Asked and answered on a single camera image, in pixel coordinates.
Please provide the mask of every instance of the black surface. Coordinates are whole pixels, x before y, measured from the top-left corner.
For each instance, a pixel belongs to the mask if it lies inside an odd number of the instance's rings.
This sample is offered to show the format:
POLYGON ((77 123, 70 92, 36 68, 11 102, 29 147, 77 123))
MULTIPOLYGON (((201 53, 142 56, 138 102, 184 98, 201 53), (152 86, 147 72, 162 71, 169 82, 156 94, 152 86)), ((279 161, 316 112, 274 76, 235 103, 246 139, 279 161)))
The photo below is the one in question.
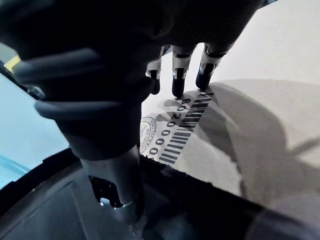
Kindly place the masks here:
POLYGON ((145 210, 116 222, 69 149, 0 190, 0 238, 315 240, 314 228, 141 156, 145 210))

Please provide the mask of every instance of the white surface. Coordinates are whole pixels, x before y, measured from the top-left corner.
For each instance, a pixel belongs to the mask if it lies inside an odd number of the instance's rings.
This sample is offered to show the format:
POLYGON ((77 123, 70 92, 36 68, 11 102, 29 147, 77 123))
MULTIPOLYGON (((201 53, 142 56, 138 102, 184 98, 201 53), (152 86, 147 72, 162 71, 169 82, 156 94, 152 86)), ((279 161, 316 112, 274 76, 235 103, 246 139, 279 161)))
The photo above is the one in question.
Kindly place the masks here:
MULTIPOLYGON (((213 74, 218 105, 209 104, 175 168, 265 206, 320 190, 319 12, 318 0, 280 0, 256 12, 213 74)), ((189 95, 202 48, 187 74, 189 95)), ((167 100, 181 102, 171 94, 171 61, 163 57, 160 94, 143 103, 142 116, 166 115, 177 109, 167 100)))

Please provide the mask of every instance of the robotic arm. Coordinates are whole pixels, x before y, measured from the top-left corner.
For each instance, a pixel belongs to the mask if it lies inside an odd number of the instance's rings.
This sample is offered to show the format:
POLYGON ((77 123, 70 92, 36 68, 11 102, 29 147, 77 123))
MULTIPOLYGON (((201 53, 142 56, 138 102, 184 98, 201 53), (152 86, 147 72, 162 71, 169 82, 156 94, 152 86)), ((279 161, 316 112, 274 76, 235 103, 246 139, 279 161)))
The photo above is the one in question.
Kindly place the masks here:
POLYGON ((56 121, 97 201, 134 223, 144 208, 141 103, 160 90, 161 56, 173 46, 172 93, 179 98, 194 47, 204 42, 196 78, 204 90, 262 3, 3 0, 0 41, 21 58, 17 81, 44 93, 35 108, 56 121))

